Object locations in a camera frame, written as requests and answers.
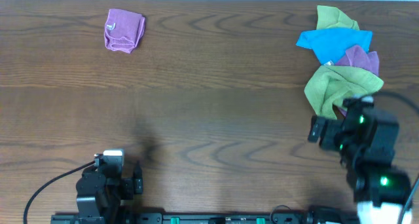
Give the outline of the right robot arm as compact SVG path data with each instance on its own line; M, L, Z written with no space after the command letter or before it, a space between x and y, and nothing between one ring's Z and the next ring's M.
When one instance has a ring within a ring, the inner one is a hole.
M308 141L339 153L360 223L412 221L409 175L392 164L398 133L397 118L372 105L348 108L343 120L311 119Z

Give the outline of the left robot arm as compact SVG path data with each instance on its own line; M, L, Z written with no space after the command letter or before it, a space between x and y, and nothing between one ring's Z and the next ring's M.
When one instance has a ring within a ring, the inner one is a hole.
M78 224L134 224L135 215L121 205L143 193L143 172L139 163L130 177L122 177L118 160L96 159L84 169L76 184Z

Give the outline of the light green cloth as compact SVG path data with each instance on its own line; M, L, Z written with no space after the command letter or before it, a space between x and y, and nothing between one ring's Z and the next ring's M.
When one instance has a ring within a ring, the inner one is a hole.
M344 99L373 94L383 85L380 77L362 68L322 65L307 82L304 93L317 115L336 119L333 108L345 109Z

